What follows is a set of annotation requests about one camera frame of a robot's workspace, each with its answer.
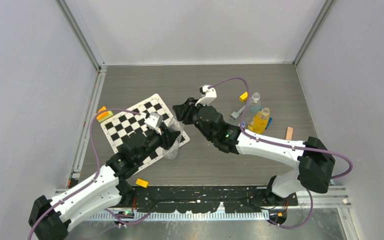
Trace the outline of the clear bottle blue cap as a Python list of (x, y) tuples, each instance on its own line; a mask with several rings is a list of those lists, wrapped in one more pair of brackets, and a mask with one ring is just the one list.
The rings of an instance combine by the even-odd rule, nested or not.
[(182, 134), (184, 131), (184, 124), (181, 123), (180, 121), (177, 120), (177, 117), (174, 116), (168, 126), (169, 130), (169, 143), (171, 143), (170, 148), (164, 149), (162, 152), (162, 155), (165, 159), (168, 160), (173, 160), (177, 157), (181, 139), (182, 139)]

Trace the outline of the clear plastic bottle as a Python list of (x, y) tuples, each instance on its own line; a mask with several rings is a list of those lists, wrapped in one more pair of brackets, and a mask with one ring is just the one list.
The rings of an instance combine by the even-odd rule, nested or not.
[(245, 123), (245, 129), (248, 128), (249, 123), (253, 120), (254, 116), (260, 111), (261, 108), (261, 95), (258, 92), (254, 92), (248, 101), (246, 110), (243, 111), (243, 121)]

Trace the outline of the yellow juice bottle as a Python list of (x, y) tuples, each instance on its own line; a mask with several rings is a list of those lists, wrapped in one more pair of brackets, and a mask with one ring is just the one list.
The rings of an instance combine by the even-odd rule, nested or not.
[(256, 134), (262, 134), (266, 130), (269, 120), (270, 109), (268, 107), (262, 108), (248, 124), (247, 129)]

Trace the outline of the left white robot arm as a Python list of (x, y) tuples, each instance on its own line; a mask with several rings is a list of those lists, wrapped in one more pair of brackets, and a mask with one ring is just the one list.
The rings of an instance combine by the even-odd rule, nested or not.
[(75, 187), (52, 198), (44, 195), (34, 203), (28, 219), (28, 239), (63, 240), (79, 223), (93, 214), (120, 205), (128, 207), (135, 190), (127, 182), (157, 149), (170, 149), (181, 137), (178, 130), (162, 126), (158, 131), (133, 132), (121, 138), (117, 153), (98, 171)]

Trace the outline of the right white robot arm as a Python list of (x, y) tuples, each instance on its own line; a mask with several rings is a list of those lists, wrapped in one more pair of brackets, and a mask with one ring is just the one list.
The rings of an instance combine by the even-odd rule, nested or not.
[(279, 205), (290, 194), (304, 189), (319, 194), (328, 191), (335, 159), (320, 139), (287, 141), (242, 131), (225, 122), (213, 106), (199, 104), (192, 97), (172, 109), (178, 121), (194, 125), (221, 152), (258, 156), (292, 167), (292, 171), (270, 179), (265, 198), (271, 205)]

